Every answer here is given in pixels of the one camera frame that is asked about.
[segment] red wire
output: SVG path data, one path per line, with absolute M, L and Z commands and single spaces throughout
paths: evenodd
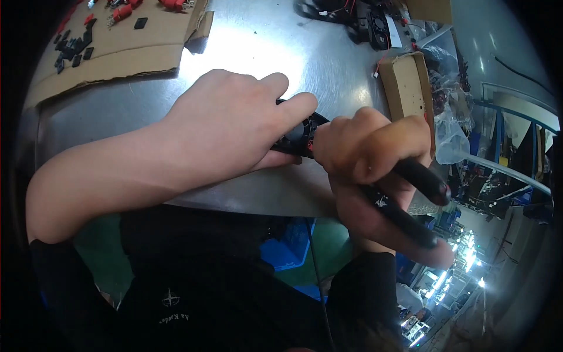
M 385 54 L 383 54 L 383 57 L 377 62 L 376 72 L 379 72 L 379 65 L 381 64 L 381 61 L 383 61 L 383 59 L 385 59 L 385 56 L 387 56 L 387 53 L 389 52 L 389 49 L 391 48 L 391 40 L 387 36 L 387 33 L 384 33 L 384 34 L 385 34 L 385 38 L 387 38 L 387 50 L 385 51 Z

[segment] factory floor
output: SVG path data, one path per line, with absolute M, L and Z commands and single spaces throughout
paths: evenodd
M 98 217 L 85 226 L 74 240 L 94 281 L 101 291 L 112 297 L 115 304 L 123 298 L 133 279 L 129 262 L 121 248 L 119 220 L 117 214 Z M 321 278 L 335 274 L 350 261 L 348 230 L 335 220 L 317 219 L 313 245 Z M 290 286 L 316 284 L 311 249 L 302 266 L 278 271 L 275 276 Z

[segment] metal workbench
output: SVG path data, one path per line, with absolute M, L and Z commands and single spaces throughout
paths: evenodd
M 207 47 L 201 55 L 184 49 L 177 73 L 85 87 L 25 112 L 22 121 L 30 126 L 24 132 L 20 129 L 20 134 L 29 137 L 36 131 L 33 153 L 26 154 L 33 155 L 33 162 L 27 161 L 31 168 L 36 170 L 72 146 L 162 119 L 197 78 L 214 68 L 258 79 L 282 72 L 289 78 L 283 98 L 312 92 L 319 100 L 317 112 L 328 119 L 351 115 L 362 106 L 373 106 L 389 116 L 381 80 L 372 77 L 374 64 L 384 53 L 372 50 L 368 43 L 354 44 L 344 26 L 302 18 L 295 13 L 293 1 L 211 0 L 208 9 L 215 11 L 215 18 Z M 403 37 L 403 45 L 389 55 L 406 52 L 410 41 Z M 327 175 L 309 159 L 300 166 L 263 170 L 193 190 L 170 203 L 267 215 L 336 214 Z M 437 210 L 417 192 L 409 212 Z

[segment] cardboard sheet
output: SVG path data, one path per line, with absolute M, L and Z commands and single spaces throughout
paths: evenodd
M 379 73 L 385 88 L 392 121 L 409 115 L 426 117 L 431 135 L 430 156 L 434 158 L 436 151 L 434 109 L 424 54 L 412 52 L 384 59 L 379 67 Z
M 113 10 L 104 8 L 106 1 L 99 0 L 91 9 L 87 3 L 77 5 L 62 33 L 70 29 L 69 39 L 83 37 L 84 20 L 94 14 L 97 21 L 92 27 L 89 47 L 94 51 L 90 60 L 82 60 L 75 68 L 64 60 L 65 69 L 57 74 L 54 64 L 59 52 L 53 44 L 54 35 L 35 70 L 24 108 L 87 84 L 175 70 L 180 64 L 184 43 L 196 32 L 204 17 L 207 0 L 195 0 L 194 7 L 185 13 L 169 12 L 157 0 L 145 0 L 131 16 L 110 28 L 108 16 Z M 146 25 L 143 29 L 134 29 L 140 17 L 148 18 Z M 205 28 L 198 31 L 199 36 L 209 35 L 213 16 L 205 18 Z

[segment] hand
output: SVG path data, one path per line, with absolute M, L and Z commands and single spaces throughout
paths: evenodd
M 355 186 L 377 181 L 386 195 L 406 211 L 415 188 L 391 169 L 407 157 L 416 158 L 426 167 L 430 165 L 430 129 L 424 118 L 409 116 L 391 123 L 377 110 L 361 108 L 352 119 L 338 117 L 319 126 L 314 154 L 328 172 L 338 215 L 352 239 L 360 237 L 368 250 L 376 244 L 366 243 L 365 239 L 375 241 L 434 268 L 446 269 L 452 264 L 451 247 L 443 240 L 431 250 L 418 247 L 369 204 Z
M 282 73 L 257 80 L 212 70 L 176 100 L 159 124 L 167 139 L 179 144 L 180 153 L 189 155 L 184 161 L 203 184 L 299 164 L 300 157 L 270 150 L 317 107 L 311 93 L 299 93 L 276 105 L 288 85 Z

